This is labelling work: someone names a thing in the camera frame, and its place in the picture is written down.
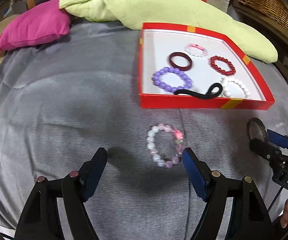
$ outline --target red box with yellow stripe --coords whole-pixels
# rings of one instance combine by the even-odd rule
[[[243,61],[249,72],[259,85],[265,100],[251,100],[242,98],[222,98],[200,99],[187,95],[165,95],[165,94],[145,94],[142,93],[142,67],[143,67],[143,33],[145,29],[174,30],[190,33],[198,33],[214,37],[226,42],[226,44]],[[139,46],[139,94],[140,106],[142,108],[221,108],[221,109],[256,109],[267,110],[274,104],[274,97],[267,86],[265,80],[249,59],[247,55],[226,35],[189,25],[168,24],[168,23],[144,23],[140,37]]]

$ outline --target gray cloth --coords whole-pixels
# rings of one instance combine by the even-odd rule
[[[38,176],[63,178],[104,147],[108,163],[85,204],[99,238],[189,239],[205,204],[182,164],[166,169],[152,161],[147,131],[161,122],[184,131],[186,146],[212,170],[233,179],[251,176],[270,204],[279,186],[268,162],[250,152],[246,123],[257,116],[288,134],[288,87],[276,68],[252,60],[276,99],[268,111],[142,109],[139,36],[119,22],[82,21],[58,42],[7,54],[0,66],[0,225],[16,227]],[[171,156],[170,135],[156,137],[158,150]],[[218,239],[228,226],[227,203]],[[62,203],[60,212],[72,239]]]

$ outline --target maroon bracelet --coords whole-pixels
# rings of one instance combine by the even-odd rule
[[[176,56],[179,56],[179,57],[183,57],[185,59],[188,60],[188,65],[186,67],[181,67],[181,66],[178,66],[176,65],[173,61],[172,61],[172,58],[173,57],[176,57]],[[173,68],[178,68],[179,70],[181,71],[187,71],[187,70],[190,70],[192,65],[193,65],[193,61],[191,60],[191,58],[185,54],[185,53],[182,53],[182,52],[173,52],[171,55],[169,55],[168,57],[168,62],[169,64],[173,67]]]
[[[223,58],[223,57],[219,57],[219,56],[213,56],[211,57],[210,59],[210,66],[216,70],[217,72],[221,73],[222,75],[225,75],[225,76],[231,76],[231,75],[234,75],[236,73],[236,69],[235,67],[233,66],[233,64],[226,58]],[[219,61],[222,61],[222,62],[225,62],[228,67],[230,68],[230,71],[225,71],[223,69],[221,69],[219,66],[217,66],[215,64],[215,60],[219,60]]]

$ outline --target pink beaded bracelet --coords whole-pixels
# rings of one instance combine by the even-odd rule
[[[176,153],[170,159],[162,158],[155,149],[154,137],[155,134],[159,131],[172,132],[175,137]],[[160,123],[157,126],[153,126],[151,130],[148,131],[147,135],[147,148],[151,151],[153,161],[157,162],[157,165],[159,167],[171,168],[173,165],[179,164],[183,153],[182,143],[184,139],[183,133],[180,130],[177,130],[176,128],[171,128],[169,125]]]

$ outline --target pink cushion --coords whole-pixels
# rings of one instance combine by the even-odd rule
[[[69,33],[71,20],[59,0],[41,3],[14,19],[0,36],[0,51],[57,40]]]

